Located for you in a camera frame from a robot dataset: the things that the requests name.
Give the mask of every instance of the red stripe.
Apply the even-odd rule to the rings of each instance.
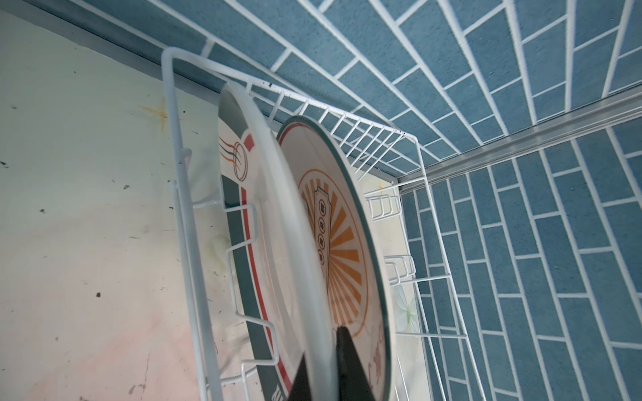
[[[247,192],[245,191],[245,188],[241,187],[241,203],[243,205],[247,204]],[[245,226],[245,238],[250,237],[250,221],[249,218],[247,217],[247,209],[243,209],[243,224]],[[249,254],[250,257],[250,266],[252,267],[252,278],[254,279],[254,287],[256,288],[256,298],[259,300],[259,307],[261,308],[261,318],[263,320],[268,320],[268,313],[265,311],[265,303],[263,302],[263,296],[261,295],[261,287],[259,286],[259,277],[257,276],[256,273],[256,264],[254,263],[254,252],[252,251],[252,244],[247,245],[247,253]],[[272,333],[270,332],[270,329],[267,327],[265,328],[265,331],[268,334],[268,339],[270,340],[270,348],[272,347]],[[281,379],[283,380],[283,384],[285,385],[286,390],[288,393],[292,390],[292,381],[290,380],[288,376],[288,372],[285,370],[285,366],[283,365],[283,361],[279,359],[279,363],[277,364],[279,368],[279,372],[281,373]]]

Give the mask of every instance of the blue tile wall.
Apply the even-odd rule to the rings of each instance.
[[[451,140],[455,149],[443,142],[430,145],[429,151],[436,156],[426,159],[426,165],[431,165],[599,100],[603,92],[608,96],[641,84],[642,6],[637,3],[616,55],[620,57],[614,59],[615,68],[607,76],[618,33],[603,34],[621,26],[624,1],[578,0],[575,31],[570,35],[566,32],[566,2],[558,0],[516,0],[515,8],[509,9],[500,0],[335,0],[329,6],[321,0],[307,4],[296,0],[165,0],[178,15],[146,0],[90,0],[87,7],[95,6],[165,45],[194,53],[204,49],[206,32],[215,41],[209,55],[212,60],[343,110],[356,110],[357,115],[406,130],[425,140],[424,144],[440,136]],[[79,5],[83,2],[27,2],[152,62],[160,61],[159,47],[131,33],[134,30],[83,8]],[[511,35],[509,12],[515,13],[511,19],[517,22],[521,40]],[[567,57],[567,37],[573,37],[575,47],[590,44]],[[516,48],[517,54],[523,51],[530,88],[525,90],[525,80],[519,80],[490,94],[522,78]],[[572,76],[566,82],[569,63]],[[208,72],[185,62],[177,62],[175,70],[221,91],[223,82]],[[607,82],[610,86],[604,91]],[[558,84],[562,85],[541,93]],[[398,90],[390,90],[392,85]],[[571,88],[570,99],[566,98],[567,87]],[[357,98],[368,105],[361,105]],[[269,108],[261,104],[264,113]],[[390,120],[409,108],[419,115]],[[461,117],[439,121],[440,132],[424,123],[453,109]],[[276,120],[284,121],[287,116],[279,112]],[[476,135],[468,132],[469,126]],[[377,168],[394,176],[417,168],[407,160],[394,163],[396,167],[379,163]]]
[[[455,341],[433,339],[444,353],[438,365],[451,377],[468,372],[453,397],[481,398],[474,361],[487,400],[640,398],[640,150],[635,119],[433,185],[473,349],[471,359]],[[424,229],[425,250],[412,252],[439,253],[432,220],[412,210],[406,218]],[[429,275],[443,274],[441,263],[431,266]],[[451,298],[436,286],[445,283],[430,283],[420,292],[442,326],[431,333],[451,333],[443,327],[455,318]]]

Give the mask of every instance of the plate rim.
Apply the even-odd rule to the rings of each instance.
[[[337,164],[339,165],[339,168],[343,173],[343,177],[347,182],[348,188],[350,189],[350,195],[355,201],[356,209],[359,214],[359,219],[361,221],[361,225],[363,226],[363,231],[366,238],[366,244],[368,246],[368,252],[370,253],[370,258],[373,260],[373,263],[376,265],[374,276],[375,276],[375,281],[377,283],[377,293],[379,294],[379,301],[380,303],[382,303],[381,312],[383,315],[383,322],[384,322],[384,325],[383,325],[384,339],[385,339],[387,348],[390,350],[390,352],[388,353],[388,357],[386,358],[386,368],[388,369],[390,374],[387,376],[387,380],[384,385],[382,394],[387,395],[387,398],[385,399],[389,399],[391,388],[392,388],[392,376],[394,374],[392,371],[392,352],[393,352],[392,343],[394,342],[394,339],[391,331],[393,326],[391,324],[392,322],[390,321],[391,315],[388,313],[387,303],[388,303],[389,297],[383,282],[383,270],[381,269],[381,263],[379,263],[380,260],[377,252],[377,247],[374,244],[374,237],[370,230],[370,221],[367,218],[367,215],[363,208],[363,204],[361,202],[362,195],[356,189],[352,175],[350,174],[350,171],[346,167],[345,156],[342,153],[339,153],[339,149],[336,143],[334,142],[334,140],[331,138],[330,133],[318,121],[306,115],[293,115],[292,117],[287,119],[279,129],[279,133],[277,134],[277,143],[279,144],[279,147],[281,146],[281,141],[285,136],[284,135],[284,133],[286,133],[285,129],[287,129],[287,127],[289,127],[294,123],[304,123],[308,125],[312,130],[316,131],[316,133],[323,139],[327,147],[330,149],[330,152],[332,153],[335,161],[337,161]]]

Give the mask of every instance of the blue tile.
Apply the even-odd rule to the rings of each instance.
[[[415,208],[415,196],[412,192],[401,196],[401,207],[403,208],[408,239],[419,238],[421,231],[419,230],[419,219],[417,218],[417,209]]]
[[[471,263],[468,265],[468,272],[471,276],[473,296],[477,305],[481,329],[501,331],[499,313],[486,263]]]
[[[415,192],[417,193],[417,206],[419,206],[419,210],[429,208],[430,201],[428,200],[426,188],[422,187],[421,189],[417,189]]]
[[[625,155],[642,150],[642,117],[613,126],[613,131]]]
[[[411,241],[408,243],[410,248],[410,255],[415,261],[415,268],[417,269],[417,278],[428,277],[428,269],[426,268],[426,259],[424,258],[424,246],[421,241]],[[421,294],[430,294],[430,287],[427,282],[419,283],[419,292]]]
[[[540,258],[518,260],[517,267],[524,285],[524,294],[533,318],[535,333],[544,336],[563,336],[542,260]]]
[[[408,108],[361,63],[355,64],[339,80],[388,118]]]
[[[465,380],[466,375],[464,373],[464,362],[462,361],[462,354],[459,348],[459,340],[454,338],[444,338],[442,342],[444,344],[444,356],[446,357],[446,368],[448,368],[448,376]],[[455,390],[453,389],[452,383],[451,391],[453,392],[454,396]],[[468,396],[468,390],[466,389],[466,386],[464,386],[464,391],[466,396]]]
[[[415,65],[367,0],[336,0],[325,16],[390,81]]]
[[[482,18],[489,13],[493,8],[501,4],[500,0],[481,0],[481,1],[466,1],[466,0],[451,0],[451,6],[455,11],[455,15],[459,20],[459,25],[462,29],[468,28],[475,21]]]
[[[343,110],[352,110],[358,106],[356,100],[352,99],[295,55],[290,55],[283,62],[281,68],[279,68],[279,76],[282,76],[313,98],[332,106]]]
[[[500,221],[499,210],[495,202],[495,193],[492,190],[488,170],[473,171],[470,173],[470,177],[477,213],[480,216],[480,224],[497,223]]]
[[[633,191],[605,130],[577,139],[602,202],[629,198]]]
[[[564,85],[551,89],[548,92],[533,98],[535,113],[538,119],[549,117],[553,114],[564,111],[564,96],[566,87]]]
[[[578,0],[575,6],[575,45],[595,38],[620,23],[624,0]]]
[[[473,130],[475,130],[477,136],[479,136],[479,138],[484,142],[501,137],[504,134],[495,117],[491,117],[473,125]]]
[[[470,32],[466,38],[490,90],[519,77],[513,41],[503,10]]]
[[[499,193],[499,200],[504,211],[506,227],[515,255],[537,253],[535,237],[528,220],[524,199],[519,188]]]
[[[483,342],[486,345],[490,375],[495,388],[508,391],[517,391],[515,378],[510,368],[510,359],[503,336],[484,334]]]
[[[640,380],[640,366],[642,366],[642,350],[626,350],[614,348],[624,383],[632,400],[642,400],[642,380]]]
[[[528,329],[524,305],[519,298],[499,300],[506,323],[508,343],[513,351],[517,381],[525,400],[547,400],[542,372],[537,363],[533,338]]]
[[[542,358],[555,400],[581,401],[582,393],[566,343],[539,340]]]
[[[438,158],[446,158],[448,156],[456,155],[457,151],[450,147],[445,141],[437,141],[432,145],[426,146]]]
[[[642,325],[612,252],[582,255],[611,341],[642,343]]]
[[[571,223],[577,246],[580,249],[608,246],[609,239],[604,232],[582,172],[556,177],[555,183]]]
[[[566,79],[566,23],[562,22],[524,45],[532,92],[540,93]]]
[[[560,299],[568,332],[591,400],[621,399],[590,301]]]
[[[575,52],[573,56],[573,90],[571,107],[584,106],[602,97],[606,73],[616,33]]]
[[[421,6],[401,29],[442,86],[471,70],[436,1]]]
[[[532,125],[521,80],[495,92],[492,97],[509,133],[515,133]]]
[[[566,13],[564,1],[517,0],[515,8],[522,38],[532,35]]]
[[[444,247],[448,256],[448,264],[453,275],[453,282],[457,294],[469,294],[468,280],[466,279],[466,270],[462,258],[462,250],[459,248],[459,237],[457,234],[445,235]]]
[[[456,114],[435,123],[435,127],[457,147],[459,152],[465,152],[479,146],[477,140]]]
[[[458,82],[446,91],[459,111],[470,122],[474,123],[492,114],[482,89],[474,75]]]
[[[498,294],[516,294],[519,292],[515,269],[504,236],[503,227],[484,228],[483,236],[492,276]]]
[[[453,217],[453,207],[450,203],[448,186],[445,181],[433,185],[433,197],[437,207],[437,219],[441,232],[455,231],[455,218]]]
[[[240,0],[239,3],[332,75],[354,58],[296,1]]]
[[[642,73],[639,70],[640,63],[642,63],[642,51],[636,51],[618,60],[613,82],[611,83],[611,90],[620,89],[642,80]]]
[[[537,232],[548,262],[555,291],[558,293],[584,293],[584,282],[566,235],[562,218],[553,216],[535,220]]]
[[[605,208],[615,240],[627,264],[631,280],[642,293],[642,210],[637,203],[626,203]]]
[[[198,54],[205,44],[203,35],[147,1],[87,2],[168,46],[181,47]]]
[[[517,176],[515,175],[512,161],[508,160],[506,162],[493,164],[491,168],[497,189],[502,189],[517,183]]]
[[[435,222],[433,220],[432,211],[420,213],[421,228],[424,232],[424,244],[426,246],[426,255],[428,256],[428,264],[435,264],[443,262],[441,250],[439,248],[439,239],[437,231],[435,230]]]
[[[459,221],[459,230],[464,244],[466,259],[483,259],[482,240],[475,220],[473,203],[471,201],[457,203],[455,210],[457,211],[457,221]]]
[[[544,149],[544,152],[552,173],[579,167],[570,142],[563,142],[559,145],[551,146]]]
[[[397,88],[430,121],[436,120],[451,109],[420,69],[397,84]]]
[[[285,47],[223,0],[168,0],[165,3],[265,67],[269,68],[274,64],[285,50]],[[171,31],[167,25],[159,24],[158,29]]]
[[[399,129],[416,136],[419,143],[422,145],[439,139],[439,135],[431,130],[430,127],[412,111],[409,111],[396,119],[394,124],[398,126]]]
[[[529,153],[517,158],[517,166],[524,181],[526,197],[533,214],[555,212],[557,205],[544,165],[538,152]]]
[[[429,268],[429,272],[431,276],[439,276],[446,273],[444,268]],[[454,327],[455,317],[453,316],[453,308],[451,307],[448,283],[445,280],[434,280],[431,285],[439,325]]]
[[[381,0],[390,13],[390,16],[394,19],[399,18],[411,5],[415,4],[415,1],[416,0]]]
[[[471,195],[468,191],[468,179],[466,175],[458,175],[450,179],[450,189],[453,192],[453,199],[462,199]]]
[[[624,41],[620,49],[620,54],[626,53],[642,46],[642,3],[633,3],[633,10],[627,25],[627,31],[624,34]]]

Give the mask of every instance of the ceramic plate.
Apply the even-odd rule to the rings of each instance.
[[[311,298],[313,303],[323,303],[322,279],[318,274],[313,240],[308,234],[304,210],[293,201],[296,196],[293,178],[265,118],[237,84],[226,85],[221,92],[218,135],[225,206],[253,204],[256,208],[256,217],[251,210],[245,209],[229,212],[227,220],[232,245],[254,238],[257,234],[255,242],[233,251],[234,267],[243,312],[275,325],[280,360],[276,366],[258,367],[258,374],[265,399],[282,400],[290,392],[303,350],[306,349],[305,324],[314,325],[311,329],[313,332],[327,334],[326,348],[334,355],[329,311],[326,309],[326,319],[323,319],[323,313],[316,311],[310,312],[318,315],[314,320],[309,315],[302,316],[302,304],[295,288],[297,277],[294,277],[291,269],[290,260],[297,260],[297,268],[308,268],[316,273],[306,277],[304,284],[308,288],[304,289],[304,293],[309,295],[307,299]],[[288,207],[285,216],[291,218],[290,221],[284,219],[282,213],[282,207],[287,202],[293,205]],[[294,259],[293,250],[308,251],[312,267],[306,266],[305,255],[295,255],[297,259]],[[318,286],[316,300],[314,286]],[[272,358],[274,333],[254,323],[247,323],[247,329],[254,357]],[[333,361],[331,357],[325,359],[326,362]],[[306,360],[310,361],[311,358],[306,356]]]
[[[290,118],[277,141],[308,213],[333,327],[350,330],[375,399],[387,400],[394,326],[383,258],[374,245],[363,196],[343,153],[316,121]]]

